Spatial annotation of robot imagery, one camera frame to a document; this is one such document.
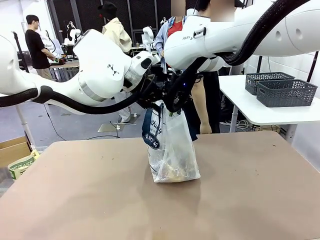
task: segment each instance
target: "red shirt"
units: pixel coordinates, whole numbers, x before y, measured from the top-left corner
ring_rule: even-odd
[[[168,38],[170,37],[171,34],[182,31],[182,21],[180,22],[173,22],[172,27],[168,31]]]

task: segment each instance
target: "shopping bag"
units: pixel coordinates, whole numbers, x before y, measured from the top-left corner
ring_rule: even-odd
[[[148,109],[142,125],[149,165],[155,183],[176,183],[200,178],[195,149],[185,113],[171,113],[162,101]]]

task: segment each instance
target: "denim jacket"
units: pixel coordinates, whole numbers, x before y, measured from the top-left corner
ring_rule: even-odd
[[[186,19],[187,17],[185,16],[182,18],[182,24],[185,24]],[[161,58],[161,67],[163,68],[163,72],[165,74],[167,74],[167,65],[166,65],[165,58],[161,57],[161,52],[164,49],[164,46],[168,39],[168,31],[170,28],[172,28],[172,26],[174,25],[174,22],[175,22],[175,17],[174,16],[170,17],[169,20],[162,25],[154,41],[156,51],[159,57]]]

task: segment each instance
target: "black hat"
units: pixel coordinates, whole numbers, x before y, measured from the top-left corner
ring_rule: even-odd
[[[234,7],[235,8],[243,8],[245,5],[242,1],[240,0],[234,0]]]
[[[99,13],[109,20],[112,20],[117,17],[117,9],[117,6],[109,1],[105,1],[103,5],[98,6]]]

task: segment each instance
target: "brown tabletop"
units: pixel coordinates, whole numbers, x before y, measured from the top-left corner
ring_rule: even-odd
[[[79,67],[79,60],[67,61],[63,65],[52,65],[51,69],[62,69],[62,68],[76,68]]]
[[[6,240],[310,240],[320,174],[274,132],[202,135],[201,178],[153,183],[141,138],[52,144],[0,198]]]

